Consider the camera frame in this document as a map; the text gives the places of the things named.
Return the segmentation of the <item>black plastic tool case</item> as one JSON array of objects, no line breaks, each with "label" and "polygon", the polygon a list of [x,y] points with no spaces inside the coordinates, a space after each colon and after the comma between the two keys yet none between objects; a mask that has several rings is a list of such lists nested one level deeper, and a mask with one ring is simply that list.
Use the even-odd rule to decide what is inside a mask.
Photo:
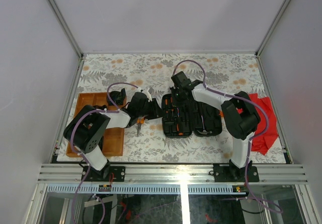
[{"label": "black plastic tool case", "polygon": [[[165,108],[165,99],[171,100],[170,109]],[[222,133],[222,121],[220,111],[205,103],[197,102],[195,100],[190,101],[188,104],[180,107],[175,107],[172,104],[171,94],[166,94],[162,97],[161,109],[164,112],[162,118],[163,132],[168,138],[186,138],[192,134],[195,134],[194,125],[195,121],[202,114],[204,117],[212,118],[214,122],[214,136]],[[171,109],[174,109],[174,119],[171,118]],[[178,136],[176,125],[180,124],[183,130],[183,136]]]}]

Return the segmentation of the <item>large orange screwdriver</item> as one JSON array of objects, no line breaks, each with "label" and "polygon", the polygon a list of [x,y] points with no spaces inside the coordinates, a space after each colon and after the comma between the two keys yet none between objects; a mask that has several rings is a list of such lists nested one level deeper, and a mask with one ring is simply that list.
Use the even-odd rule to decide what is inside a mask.
[{"label": "large orange screwdriver", "polygon": [[177,130],[178,136],[183,136],[183,130],[182,130],[182,126],[180,124],[176,125],[176,130]]}]

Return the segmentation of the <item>claw hammer black handle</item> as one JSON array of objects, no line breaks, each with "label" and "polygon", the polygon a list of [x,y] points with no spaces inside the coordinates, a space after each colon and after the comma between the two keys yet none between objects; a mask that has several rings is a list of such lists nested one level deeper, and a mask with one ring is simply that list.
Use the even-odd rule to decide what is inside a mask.
[{"label": "claw hammer black handle", "polygon": [[194,130],[198,136],[214,136],[214,122],[212,118],[204,117],[201,114],[194,123]]}]

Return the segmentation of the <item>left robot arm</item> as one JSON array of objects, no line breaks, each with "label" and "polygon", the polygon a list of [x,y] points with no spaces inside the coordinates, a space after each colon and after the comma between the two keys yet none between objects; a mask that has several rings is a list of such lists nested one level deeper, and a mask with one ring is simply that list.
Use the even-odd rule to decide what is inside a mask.
[{"label": "left robot arm", "polygon": [[110,128],[130,128],[138,120],[153,120],[163,116],[155,98],[136,92],[131,101],[118,110],[99,109],[85,105],[63,132],[71,149],[93,168],[99,181],[109,178],[108,160],[99,147],[105,131]]}]

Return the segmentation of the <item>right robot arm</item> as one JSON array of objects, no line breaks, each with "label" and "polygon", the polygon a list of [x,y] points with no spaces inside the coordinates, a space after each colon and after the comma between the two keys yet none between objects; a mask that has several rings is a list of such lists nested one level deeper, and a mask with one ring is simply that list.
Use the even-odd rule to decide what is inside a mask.
[{"label": "right robot arm", "polygon": [[232,136],[233,154],[230,159],[233,166],[229,168],[230,177],[240,181],[247,176],[246,166],[250,161],[250,143],[255,136],[261,119],[246,92],[227,94],[211,89],[200,80],[191,81],[184,72],[171,77],[173,103],[181,104],[194,100],[214,107],[223,113],[227,131]]}]

